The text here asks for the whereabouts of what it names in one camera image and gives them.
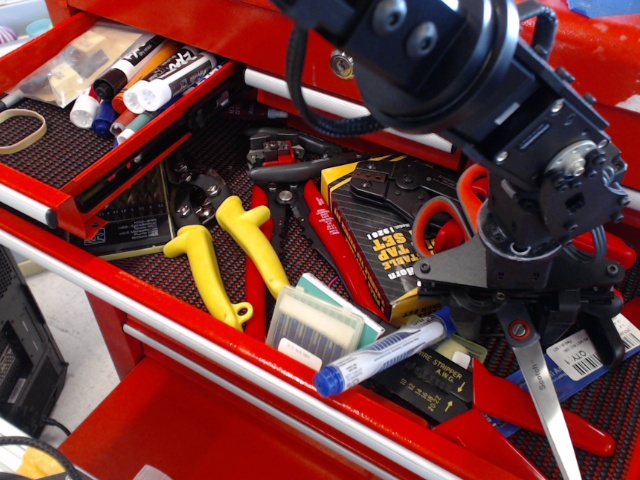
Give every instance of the small plastic case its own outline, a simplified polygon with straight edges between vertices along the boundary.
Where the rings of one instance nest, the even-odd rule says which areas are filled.
[[[278,295],[267,344],[320,370],[322,365],[353,352],[363,327],[358,315],[300,288],[285,287]]]

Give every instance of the plastic packaging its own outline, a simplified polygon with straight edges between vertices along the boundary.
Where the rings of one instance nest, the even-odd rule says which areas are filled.
[[[323,367],[314,377],[315,387],[324,397],[338,395],[454,331],[445,307]]]
[[[129,80],[152,58],[153,52],[166,41],[160,35],[154,35],[151,38],[147,35],[140,37],[132,51],[95,79],[93,89],[96,94],[103,100],[113,100],[116,93],[127,85]]]
[[[273,312],[267,344],[319,370],[360,342],[364,321],[300,288],[283,287]]]
[[[22,79],[9,93],[64,108],[90,87],[142,34],[139,30],[100,21]]]
[[[93,91],[93,87],[89,87],[76,98],[69,113],[69,119],[78,128],[91,128],[98,113],[98,107],[100,107],[100,99]]]
[[[154,112],[171,98],[197,84],[217,65],[216,58],[206,52],[199,53],[196,58],[177,70],[172,70],[145,84],[138,90],[140,105],[149,112]]]
[[[130,87],[123,95],[124,105],[128,110],[134,113],[142,113],[145,108],[140,104],[138,99],[138,93],[152,80],[166,75],[167,72],[171,72],[179,69],[183,65],[186,65],[200,53],[200,50],[193,47],[184,46],[174,55],[166,59],[157,68],[150,71],[147,75],[137,81],[132,87]]]

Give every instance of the red tool chest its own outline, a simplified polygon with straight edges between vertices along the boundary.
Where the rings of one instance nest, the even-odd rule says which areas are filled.
[[[578,78],[576,88],[591,92],[599,100],[596,109],[611,122],[610,134],[630,165],[626,186],[640,188],[640,168],[635,168],[640,165],[640,158],[636,158],[640,154],[633,148],[640,113],[620,106],[638,95],[634,59],[640,53],[640,20],[637,17],[588,20],[570,12],[564,0],[544,3],[557,10],[561,25],[551,63],[565,66]],[[89,159],[88,165],[78,167],[75,176],[52,182],[49,178],[38,178],[40,172],[29,172],[23,165],[0,161],[0,184],[35,200],[45,211],[52,211],[56,225],[49,226],[59,226],[85,238],[90,236],[100,226],[96,220],[100,208],[179,146],[203,157],[207,152],[219,156],[215,161],[221,172],[225,171],[225,162],[233,165],[232,157],[236,161],[242,159],[242,151],[223,154],[238,148],[240,144],[230,139],[238,137],[241,127],[213,119],[207,128],[232,129],[231,133],[224,130],[220,138],[208,132],[194,134],[188,128],[176,130],[176,125],[182,125],[198,105],[207,105],[208,100],[215,104],[220,89],[225,90],[238,77],[244,79],[246,68],[276,79],[283,77],[291,24],[267,0],[188,3],[162,0],[154,2],[152,7],[148,2],[120,5],[96,0],[50,0],[48,6],[56,27],[0,59],[0,70],[10,72],[0,80],[3,89],[30,73],[59,46],[99,18],[148,30],[229,59],[220,75],[211,77],[190,96],[158,116],[134,137],[135,142],[124,145],[126,149],[103,150],[101,155]],[[305,84],[320,93],[357,104],[359,94],[355,83],[339,79],[330,70],[328,59],[332,51],[331,45],[312,35]],[[287,99],[272,92],[260,90],[257,98],[295,114]],[[304,128],[295,118],[289,123]],[[176,132],[175,140],[170,145],[153,148],[154,142],[172,129]],[[459,161],[455,152],[444,152],[387,132],[368,136],[356,145],[372,152],[400,151],[451,168],[457,167]],[[109,178],[114,169],[132,164],[137,155],[147,152],[145,149],[150,150],[144,167],[95,205],[81,208],[78,198],[91,185]],[[234,193],[248,199],[249,183],[236,178],[232,170],[230,166],[226,173],[231,177]],[[628,218],[628,223],[618,231],[637,249],[640,245],[636,228],[640,228],[640,224],[635,223],[635,219],[638,217],[629,211]],[[265,435],[269,439],[262,442],[262,447],[272,452],[273,463],[278,465],[271,469],[265,464],[263,476],[268,478],[322,478],[323,475],[325,478],[518,478],[508,463],[489,461],[469,452],[428,428],[422,418],[364,388],[354,388],[334,399],[319,397],[312,386],[310,369],[258,339],[212,319],[197,295],[186,261],[169,260],[157,254],[108,263],[67,243],[43,226],[40,219],[36,220],[39,222],[33,222],[33,216],[24,218],[13,210],[0,209],[0,242],[60,273],[90,294],[100,328],[118,373],[124,379],[62,446],[63,452],[75,463],[96,477],[132,478],[136,468],[154,462],[163,464],[174,480],[218,478],[216,473],[230,476],[234,470],[229,463],[238,467],[237,462],[246,457],[231,455],[229,445],[219,450],[207,445],[208,440],[223,442],[224,439],[217,436],[208,439],[206,432],[216,429],[217,421],[228,420],[227,415],[236,415],[234,418],[239,426],[247,429],[247,435]],[[244,265],[242,252],[232,246],[226,248],[231,242],[223,232],[217,233],[220,237],[215,237],[216,242],[225,245],[220,260],[227,267],[223,271],[225,284],[233,285],[231,296],[235,298],[232,300],[242,299],[244,271],[238,267]],[[304,248],[303,244],[293,242],[290,250]],[[308,261],[311,263],[293,256],[288,258],[284,263],[291,270],[287,273],[295,279],[311,268],[320,272],[320,276],[330,278],[331,273],[320,260]],[[496,347],[489,367],[494,373],[504,374],[513,369],[514,359],[505,354],[504,349],[497,351],[500,348]],[[602,459],[580,454],[585,478],[637,478],[640,475],[640,455],[635,452],[640,424],[634,418],[638,408],[635,386],[638,369],[638,361],[629,360],[619,371],[611,372],[607,383],[597,391],[587,391],[572,400],[569,408],[579,410],[578,413],[605,430],[615,430],[615,434],[610,433],[618,441],[613,457]],[[153,392],[160,396],[166,394],[167,398],[154,399]],[[238,395],[237,403],[229,400]],[[251,399],[259,405],[245,403]],[[604,406],[594,405],[598,402]],[[169,455],[166,452],[170,448],[163,450],[171,432],[148,435],[144,448],[136,443],[145,432],[153,431],[151,424],[156,419],[153,412],[171,416],[166,425],[176,432],[173,438],[176,444],[191,431],[185,425],[193,425],[197,437],[185,444],[194,445],[194,449],[204,446],[202,455],[212,463],[211,477],[203,476],[207,470],[202,458],[193,458],[191,453],[186,457]],[[262,417],[264,425],[256,425]],[[102,433],[105,428],[112,429],[111,436]],[[230,442],[238,438],[235,434],[231,429],[228,431]],[[272,449],[270,445],[278,438],[284,443]],[[545,441],[521,436],[514,443],[525,455],[535,458],[536,465],[549,476],[557,475],[550,464],[552,457]],[[260,442],[255,441],[248,447],[250,451],[260,448]],[[295,461],[289,468],[282,468],[289,457]],[[184,464],[173,463],[181,462],[173,460],[179,458],[185,458]],[[124,476],[112,470],[112,461],[122,463]],[[249,478],[260,474],[260,469],[241,470],[234,476]]]

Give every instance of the yellow-handled pliers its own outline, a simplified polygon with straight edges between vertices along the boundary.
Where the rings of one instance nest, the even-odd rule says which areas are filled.
[[[241,199],[233,195],[215,171],[188,175],[179,184],[173,204],[177,236],[164,246],[164,254],[174,258],[186,254],[196,288],[205,306],[217,319],[243,330],[253,315],[248,302],[231,303],[222,282],[220,268],[207,225],[214,220],[226,230],[253,260],[271,294],[277,298],[289,280],[271,242],[260,230],[270,217],[265,206],[245,211]]]

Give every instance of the blue pen cap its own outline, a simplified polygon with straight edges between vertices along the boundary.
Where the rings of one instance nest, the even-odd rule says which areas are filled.
[[[316,373],[313,384],[323,397],[338,395],[344,391],[344,378],[340,370],[333,365],[327,365]]]
[[[456,327],[453,324],[453,320],[451,320],[451,309],[449,307],[443,307],[431,315],[442,320],[447,337],[456,333]]]
[[[113,109],[111,102],[103,100],[100,102],[98,111],[96,112],[96,118],[93,119],[91,129],[101,137],[111,138],[111,124],[118,118],[118,112]]]

